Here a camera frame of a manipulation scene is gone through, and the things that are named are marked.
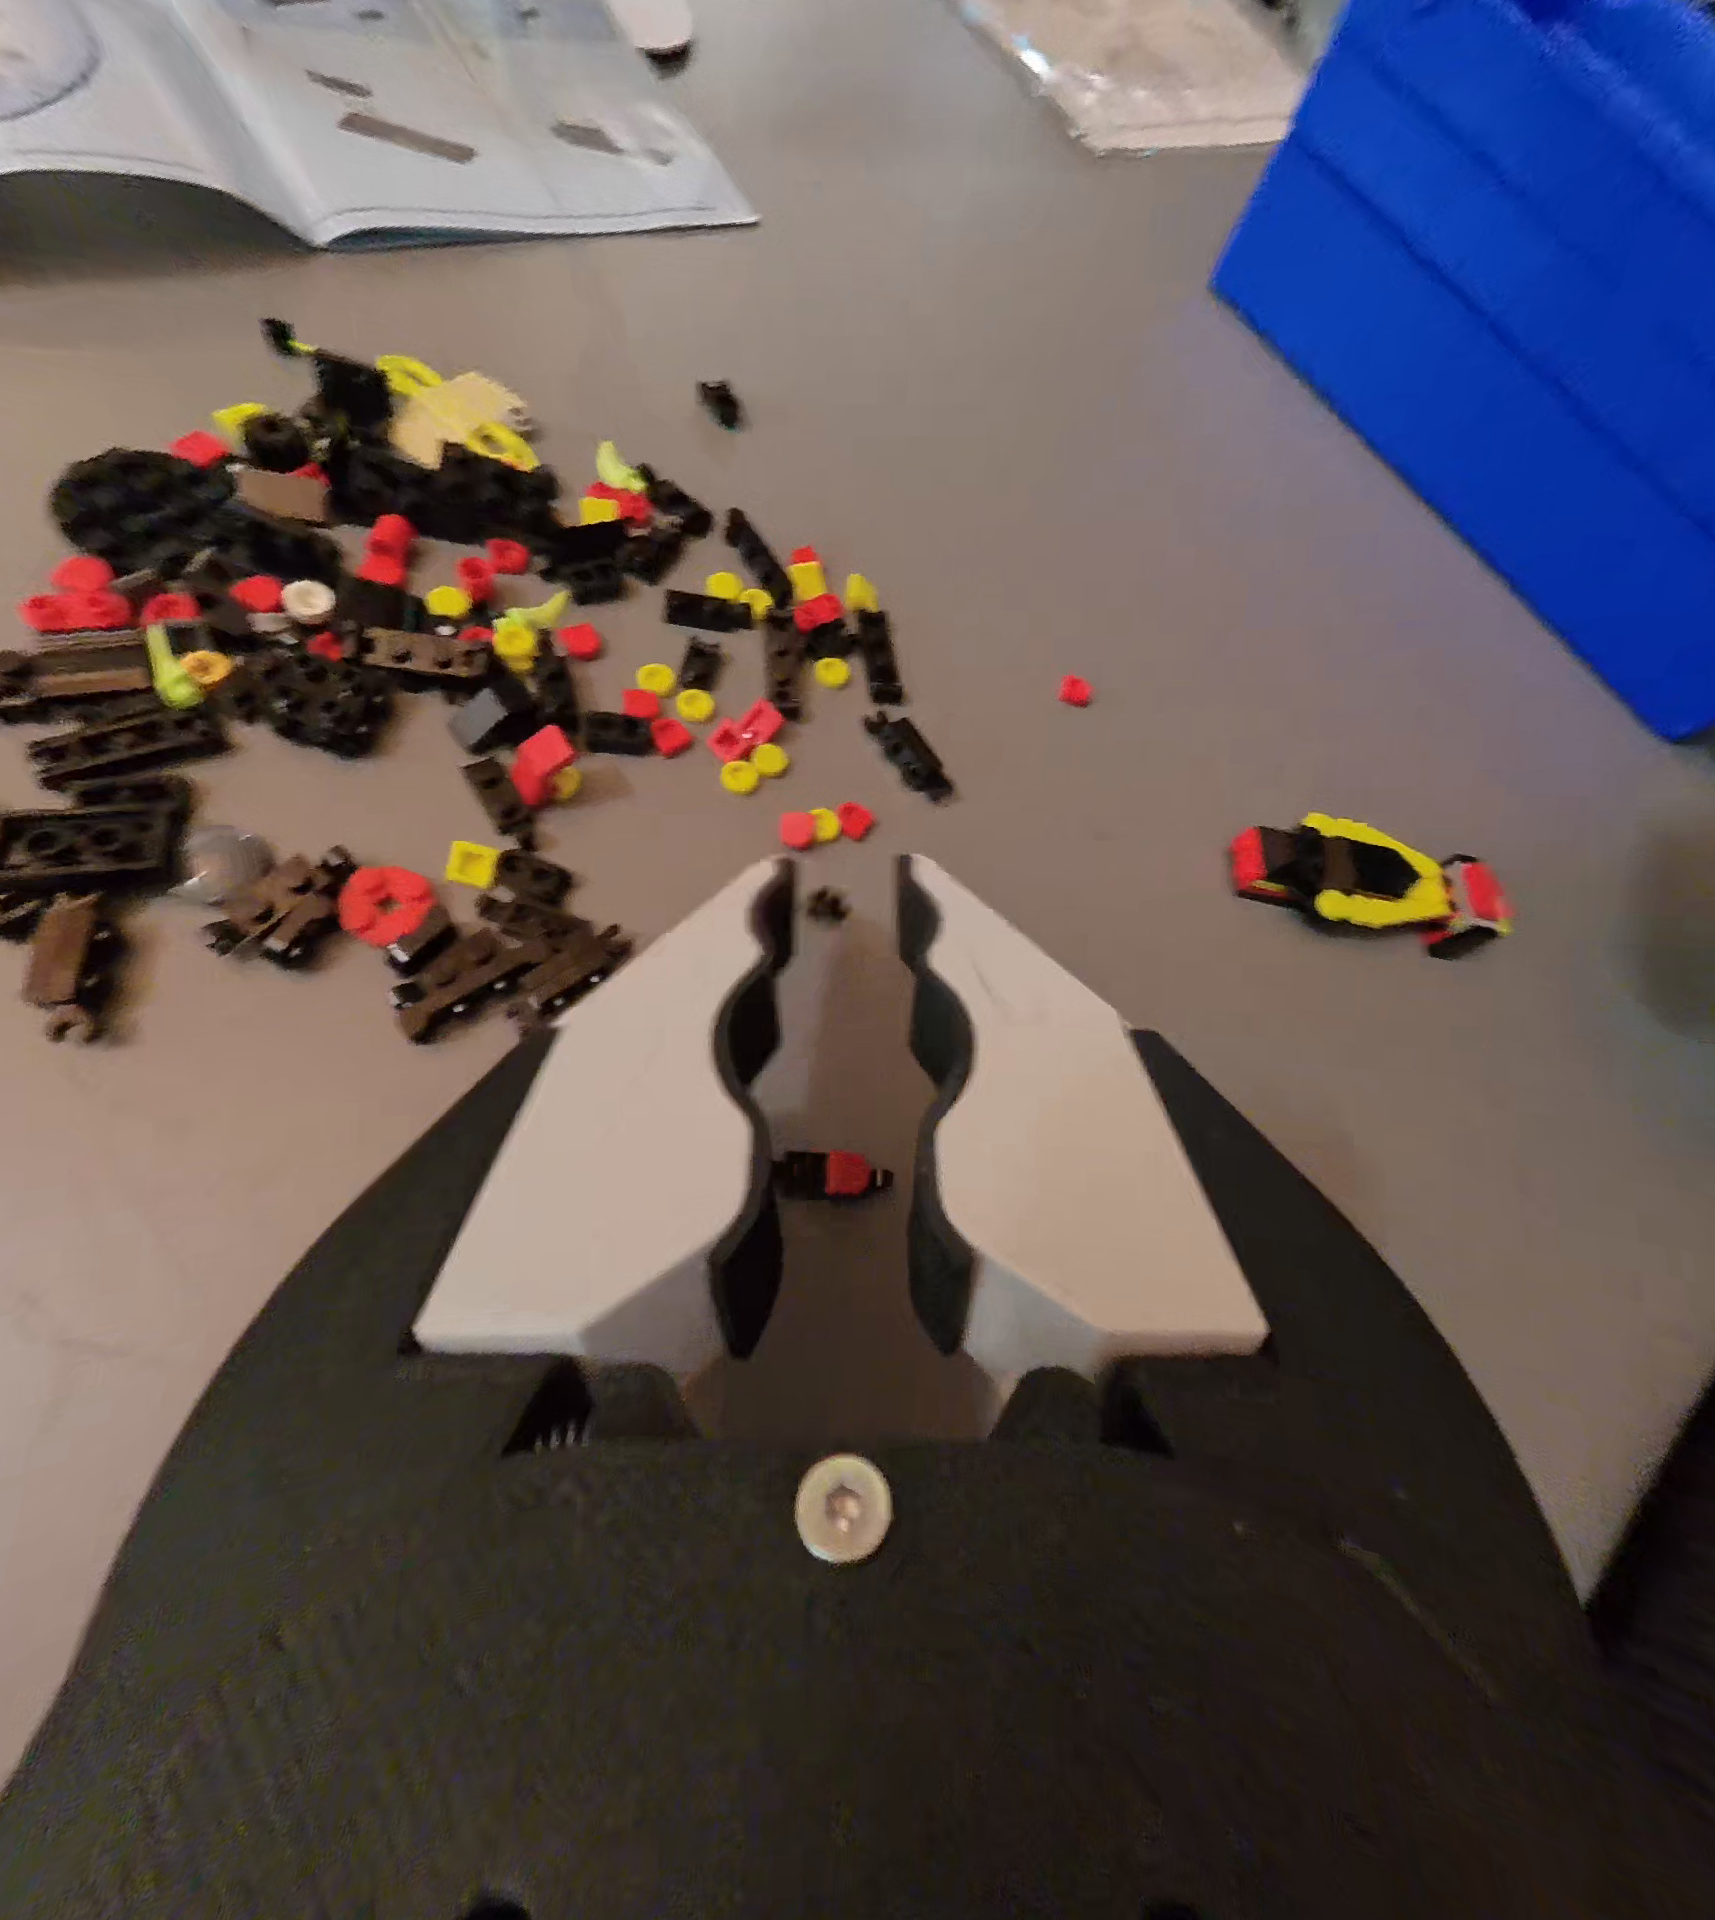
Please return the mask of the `clear plastic bag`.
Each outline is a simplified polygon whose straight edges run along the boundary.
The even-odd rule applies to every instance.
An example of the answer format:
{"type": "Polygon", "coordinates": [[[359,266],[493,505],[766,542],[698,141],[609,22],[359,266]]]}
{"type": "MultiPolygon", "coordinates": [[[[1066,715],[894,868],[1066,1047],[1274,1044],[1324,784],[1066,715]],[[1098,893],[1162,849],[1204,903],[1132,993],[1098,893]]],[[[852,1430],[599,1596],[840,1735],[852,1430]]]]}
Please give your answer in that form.
{"type": "Polygon", "coordinates": [[[1240,151],[1290,129],[1330,2],[960,2],[956,11],[1094,154],[1240,151]]]}

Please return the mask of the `pile of lego pieces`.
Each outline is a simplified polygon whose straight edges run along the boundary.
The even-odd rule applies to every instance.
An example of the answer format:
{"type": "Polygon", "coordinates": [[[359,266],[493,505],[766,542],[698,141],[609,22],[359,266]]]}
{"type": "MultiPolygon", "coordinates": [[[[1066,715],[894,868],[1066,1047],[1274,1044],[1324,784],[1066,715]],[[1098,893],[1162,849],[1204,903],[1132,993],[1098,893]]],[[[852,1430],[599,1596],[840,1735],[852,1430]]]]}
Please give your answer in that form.
{"type": "Polygon", "coordinates": [[[812,692],[858,686],[904,787],[956,795],[870,578],[832,579],[812,544],[778,548],[613,442],[567,489],[489,375],[263,331],[309,398],[65,468],[69,549],[21,603],[29,645],[0,652],[0,725],[51,723],[25,746],[39,800],[0,806],[0,942],[51,1041],[105,1038],[129,912],[173,895],[205,907],[221,957],[299,972],[335,940],[373,950],[411,1044],[497,1006],[543,1031],[633,942],[575,912],[541,815],[599,757],[704,754],[748,797],[788,771],[812,692]],[[241,729],[361,762],[429,697],[485,824],[445,877],[201,818],[195,776],[241,729]]]}

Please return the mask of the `yellow red lego car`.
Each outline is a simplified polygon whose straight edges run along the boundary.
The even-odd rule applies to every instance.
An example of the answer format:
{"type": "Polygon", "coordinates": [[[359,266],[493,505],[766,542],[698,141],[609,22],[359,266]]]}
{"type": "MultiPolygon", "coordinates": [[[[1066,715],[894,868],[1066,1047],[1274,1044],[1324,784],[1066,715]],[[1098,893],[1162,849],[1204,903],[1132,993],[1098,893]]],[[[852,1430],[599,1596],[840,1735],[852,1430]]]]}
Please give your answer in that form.
{"type": "Polygon", "coordinates": [[[1230,839],[1226,857],[1240,900],[1346,938],[1410,934],[1432,957],[1456,957],[1514,932],[1490,861],[1466,852],[1436,857],[1362,819],[1306,812],[1288,825],[1258,824],[1230,839]]]}

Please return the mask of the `lego instruction booklet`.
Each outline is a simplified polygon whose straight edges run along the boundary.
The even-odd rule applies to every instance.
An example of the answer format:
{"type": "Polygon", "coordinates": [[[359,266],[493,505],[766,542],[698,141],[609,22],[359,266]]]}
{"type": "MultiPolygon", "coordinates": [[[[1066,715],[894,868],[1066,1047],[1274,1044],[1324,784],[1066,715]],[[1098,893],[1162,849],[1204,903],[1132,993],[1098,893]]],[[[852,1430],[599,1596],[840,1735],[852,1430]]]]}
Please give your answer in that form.
{"type": "Polygon", "coordinates": [[[0,2],[0,179],[229,195],[313,250],[750,227],[599,2],[0,2]]]}

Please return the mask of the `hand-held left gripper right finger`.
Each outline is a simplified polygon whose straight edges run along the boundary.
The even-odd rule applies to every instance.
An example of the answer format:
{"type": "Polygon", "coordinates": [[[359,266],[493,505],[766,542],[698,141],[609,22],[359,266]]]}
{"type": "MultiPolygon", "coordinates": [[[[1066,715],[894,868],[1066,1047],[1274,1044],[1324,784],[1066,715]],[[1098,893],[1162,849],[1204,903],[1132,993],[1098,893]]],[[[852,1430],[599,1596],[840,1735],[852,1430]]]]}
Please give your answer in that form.
{"type": "Polygon", "coordinates": [[[1008,1389],[1258,1354],[1268,1315],[1134,1026],[928,856],[896,863],[896,932],[932,1087],[910,1184],[932,1346],[1008,1389]]]}

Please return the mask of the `blue plastic bin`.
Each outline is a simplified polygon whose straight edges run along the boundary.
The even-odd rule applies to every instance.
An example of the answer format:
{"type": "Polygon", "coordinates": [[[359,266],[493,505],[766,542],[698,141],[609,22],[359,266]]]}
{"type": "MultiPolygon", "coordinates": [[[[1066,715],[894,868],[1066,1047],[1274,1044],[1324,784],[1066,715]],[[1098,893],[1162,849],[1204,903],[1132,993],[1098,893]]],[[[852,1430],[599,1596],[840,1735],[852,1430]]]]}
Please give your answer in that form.
{"type": "Polygon", "coordinates": [[[1362,2],[1212,291],[1668,739],[1715,727],[1715,23],[1362,2]]]}

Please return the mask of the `red black rounded lego piece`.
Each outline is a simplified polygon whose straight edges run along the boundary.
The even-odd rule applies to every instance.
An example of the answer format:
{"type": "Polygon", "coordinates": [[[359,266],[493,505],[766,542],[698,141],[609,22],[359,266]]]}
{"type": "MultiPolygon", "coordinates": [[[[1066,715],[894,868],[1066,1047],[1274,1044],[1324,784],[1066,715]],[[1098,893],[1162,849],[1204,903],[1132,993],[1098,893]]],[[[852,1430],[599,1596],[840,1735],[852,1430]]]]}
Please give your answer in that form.
{"type": "Polygon", "coordinates": [[[812,1204],[858,1204],[894,1187],[890,1168],[848,1148],[790,1148],[774,1158],[774,1187],[782,1198],[812,1204]]]}

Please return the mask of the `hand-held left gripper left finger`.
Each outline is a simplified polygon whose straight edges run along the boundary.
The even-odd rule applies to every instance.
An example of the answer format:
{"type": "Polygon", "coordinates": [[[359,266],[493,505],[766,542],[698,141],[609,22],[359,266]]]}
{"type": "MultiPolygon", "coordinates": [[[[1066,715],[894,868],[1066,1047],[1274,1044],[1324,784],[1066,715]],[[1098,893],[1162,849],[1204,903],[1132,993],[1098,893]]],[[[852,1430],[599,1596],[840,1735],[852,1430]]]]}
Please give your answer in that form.
{"type": "Polygon", "coordinates": [[[756,1084],[780,1044],[796,870],[752,863],[555,1030],[413,1334],[691,1379],[752,1356],[782,1232],[756,1084]]]}

